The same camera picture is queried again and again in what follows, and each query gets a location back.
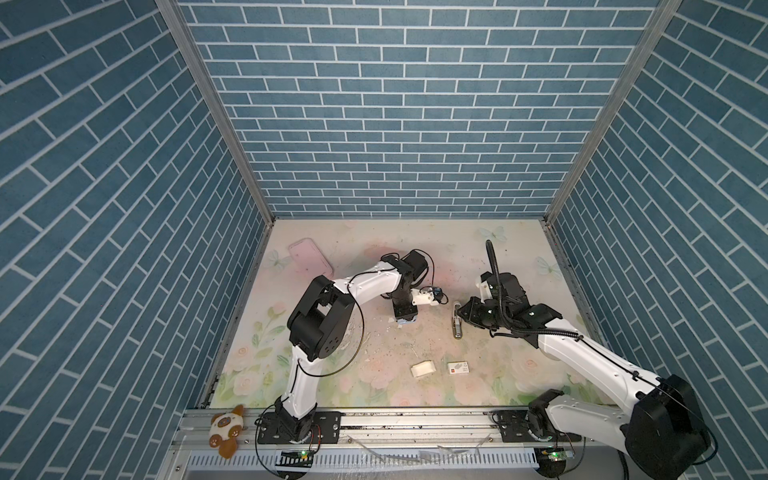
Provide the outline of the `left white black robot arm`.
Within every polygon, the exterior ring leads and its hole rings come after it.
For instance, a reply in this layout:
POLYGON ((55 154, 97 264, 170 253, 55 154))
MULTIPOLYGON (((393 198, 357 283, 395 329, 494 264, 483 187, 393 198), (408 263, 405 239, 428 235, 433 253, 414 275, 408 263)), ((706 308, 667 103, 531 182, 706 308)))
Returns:
POLYGON ((340 346, 352 314, 363 304, 386 297, 400 323, 413 322, 419 306, 435 305, 434 295, 422 289, 429 269, 425 254, 412 250, 385 254, 375 266, 343 279, 314 278, 287 322, 292 366, 276 408, 292 420, 314 413, 318 383, 325 376, 322 362, 340 346))

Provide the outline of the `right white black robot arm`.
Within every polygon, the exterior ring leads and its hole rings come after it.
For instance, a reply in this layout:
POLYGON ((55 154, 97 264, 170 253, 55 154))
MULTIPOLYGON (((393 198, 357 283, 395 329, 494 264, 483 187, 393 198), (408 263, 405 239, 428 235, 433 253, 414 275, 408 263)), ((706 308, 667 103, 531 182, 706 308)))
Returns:
POLYGON ((596 440, 629 456, 652 479, 676 479, 718 454, 718 440, 685 379, 643 369, 586 336, 550 306, 531 304, 516 276, 500 270, 492 241, 485 248, 490 269, 479 278, 480 294, 458 309, 458 317, 493 338, 523 340, 564 362, 613 402, 585 403, 549 389, 528 405, 531 436, 555 441, 576 434, 596 440))

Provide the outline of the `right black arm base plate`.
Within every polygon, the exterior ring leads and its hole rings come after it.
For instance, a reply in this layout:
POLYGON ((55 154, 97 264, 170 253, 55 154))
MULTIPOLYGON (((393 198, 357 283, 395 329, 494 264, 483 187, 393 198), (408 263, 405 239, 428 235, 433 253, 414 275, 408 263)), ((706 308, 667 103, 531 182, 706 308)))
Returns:
POLYGON ((566 446, 576 444, 582 437, 575 433, 558 432, 553 430, 535 430, 528 419, 525 409, 492 410, 489 419, 498 430, 503 443, 564 443, 566 446))

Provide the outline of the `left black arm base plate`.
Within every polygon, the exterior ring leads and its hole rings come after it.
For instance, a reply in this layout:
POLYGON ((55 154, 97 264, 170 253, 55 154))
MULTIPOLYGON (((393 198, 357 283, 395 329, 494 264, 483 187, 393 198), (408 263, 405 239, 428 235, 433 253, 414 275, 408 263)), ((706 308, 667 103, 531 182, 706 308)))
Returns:
POLYGON ((321 445, 337 444, 341 429, 340 411, 313 412, 302 419, 289 414, 267 412, 261 417, 257 442, 266 445, 306 443, 310 436, 321 445))

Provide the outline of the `staple box tray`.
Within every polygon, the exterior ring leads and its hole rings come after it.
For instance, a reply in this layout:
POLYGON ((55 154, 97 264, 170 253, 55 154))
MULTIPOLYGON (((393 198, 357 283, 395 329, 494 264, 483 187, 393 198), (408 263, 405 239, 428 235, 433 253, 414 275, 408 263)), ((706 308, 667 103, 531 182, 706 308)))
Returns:
POLYGON ((437 368, 432 360, 426 360, 412 365, 410 371, 414 378, 422 378, 434 374, 437 368))

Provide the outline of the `white staple box sleeve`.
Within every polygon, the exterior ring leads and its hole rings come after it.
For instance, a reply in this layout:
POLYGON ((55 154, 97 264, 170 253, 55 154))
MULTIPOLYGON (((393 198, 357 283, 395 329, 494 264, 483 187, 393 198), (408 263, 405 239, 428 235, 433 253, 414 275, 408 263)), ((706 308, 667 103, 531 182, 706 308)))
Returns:
POLYGON ((450 375, 464 375, 470 372, 467 361, 448 362, 447 370, 450 375))

